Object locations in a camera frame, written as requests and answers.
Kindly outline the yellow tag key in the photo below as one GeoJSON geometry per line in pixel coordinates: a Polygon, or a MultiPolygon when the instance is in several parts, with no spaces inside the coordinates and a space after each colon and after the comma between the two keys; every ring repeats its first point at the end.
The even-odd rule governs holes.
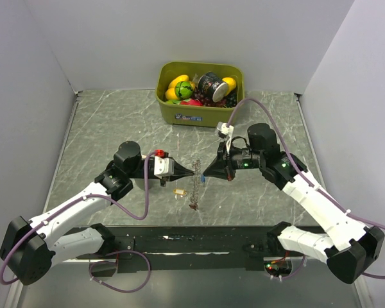
{"type": "Polygon", "coordinates": [[[187,191],[185,189],[176,188],[173,190],[173,193],[175,195],[175,198],[184,198],[187,196],[187,191]]]}

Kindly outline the blue tag key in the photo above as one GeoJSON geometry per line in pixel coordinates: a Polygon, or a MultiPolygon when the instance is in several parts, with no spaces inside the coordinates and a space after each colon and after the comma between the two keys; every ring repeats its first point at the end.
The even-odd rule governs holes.
{"type": "Polygon", "coordinates": [[[202,182],[203,186],[205,187],[206,178],[204,175],[201,176],[201,182],[202,182]]]}

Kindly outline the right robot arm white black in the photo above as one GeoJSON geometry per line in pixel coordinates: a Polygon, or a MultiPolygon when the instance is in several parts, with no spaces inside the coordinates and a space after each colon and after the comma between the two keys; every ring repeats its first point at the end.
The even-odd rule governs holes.
{"type": "Polygon", "coordinates": [[[232,125],[218,123],[216,134],[223,140],[204,176],[231,181],[238,170],[258,169],[323,229],[323,233],[315,234],[281,222],[267,234],[268,250],[277,256],[290,251],[317,259],[340,281],[352,284],[378,258],[384,232],[337,208],[307,166],[280,149],[277,135],[268,124],[251,125],[243,148],[233,145],[233,131],[232,125]]]}

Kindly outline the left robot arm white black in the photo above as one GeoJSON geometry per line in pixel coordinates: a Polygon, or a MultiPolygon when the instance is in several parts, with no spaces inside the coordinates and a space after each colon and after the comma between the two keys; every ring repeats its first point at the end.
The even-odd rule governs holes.
{"type": "Polygon", "coordinates": [[[193,174],[164,150],[143,156],[138,143],[122,143],[106,169],[76,196],[39,216],[31,219],[18,216],[9,223],[0,248],[3,260],[0,283],[8,284],[3,273],[6,268],[13,272],[15,280],[28,286],[67,259],[86,254],[110,256],[114,235],[107,227],[95,224],[74,234],[69,231],[83,218],[111,205],[135,220],[144,220],[149,211],[148,195],[144,197],[144,212],[140,216],[118,202],[133,189],[134,179],[143,180],[145,185],[157,180],[165,186],[193,174]]]}

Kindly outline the large keyring with small rings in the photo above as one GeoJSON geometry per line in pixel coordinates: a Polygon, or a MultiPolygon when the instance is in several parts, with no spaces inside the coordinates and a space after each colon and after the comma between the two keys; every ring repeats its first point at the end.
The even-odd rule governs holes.
{"type": "Polygon", "coordinates": [[[192,210],[198,210],[198,195],[201,185],[201,161],[200,159],[195,160],[192,163],[193,167],[193,180],[192,180],[192,189],[189,194],[189,207],[192,210]]]}

